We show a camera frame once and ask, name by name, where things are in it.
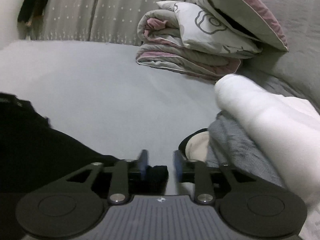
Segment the black garment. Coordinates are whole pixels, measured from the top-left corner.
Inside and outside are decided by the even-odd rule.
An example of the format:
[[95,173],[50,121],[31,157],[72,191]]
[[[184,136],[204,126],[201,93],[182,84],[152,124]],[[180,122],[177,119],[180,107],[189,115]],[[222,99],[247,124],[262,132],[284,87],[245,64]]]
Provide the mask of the black garment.
[[98,225],[110,196],[164,193],[166,166],[102,155],[53,129],[29,101],[1,94],[1,239],[78,237]]

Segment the folded pink grey duvet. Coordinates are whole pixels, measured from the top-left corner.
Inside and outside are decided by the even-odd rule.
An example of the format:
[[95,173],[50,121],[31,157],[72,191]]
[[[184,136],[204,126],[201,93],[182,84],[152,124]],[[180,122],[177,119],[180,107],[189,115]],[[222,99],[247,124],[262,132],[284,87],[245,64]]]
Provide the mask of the folded pink grey duvet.
[[259,42],[236,34],[198,5],[161,1],[140,20],[140,65],[218,80],[234,74],[243,59],[262,52]]

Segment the grey quilted headboard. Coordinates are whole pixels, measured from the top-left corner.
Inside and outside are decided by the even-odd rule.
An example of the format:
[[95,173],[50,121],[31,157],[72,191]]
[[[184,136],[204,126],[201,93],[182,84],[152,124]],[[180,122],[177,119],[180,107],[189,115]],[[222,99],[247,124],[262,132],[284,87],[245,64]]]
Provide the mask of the grey quilted headboard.
[[238,70],[268,92],[295,96],[319,110],[319,0],[261,0],[286,36],[289,52],[265,46]]

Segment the grey patterned curtain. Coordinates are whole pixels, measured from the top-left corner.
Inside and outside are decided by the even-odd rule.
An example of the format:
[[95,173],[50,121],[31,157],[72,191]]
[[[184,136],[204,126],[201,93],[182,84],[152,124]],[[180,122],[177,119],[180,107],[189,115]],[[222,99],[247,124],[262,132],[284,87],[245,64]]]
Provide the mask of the grey patterned curtain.
[[166,0],[48,0],[29,36],[140,46],[138,23],[146,12],[157,9],[158,1]]

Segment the pink grey pillow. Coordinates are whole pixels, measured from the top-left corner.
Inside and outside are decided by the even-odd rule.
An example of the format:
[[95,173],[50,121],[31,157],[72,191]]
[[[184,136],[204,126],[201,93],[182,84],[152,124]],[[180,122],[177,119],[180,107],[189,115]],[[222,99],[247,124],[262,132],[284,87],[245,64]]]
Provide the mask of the pink grey pillow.
[[280,23],[261,0],[188,0],[206,9],[236,34],[288,52]]

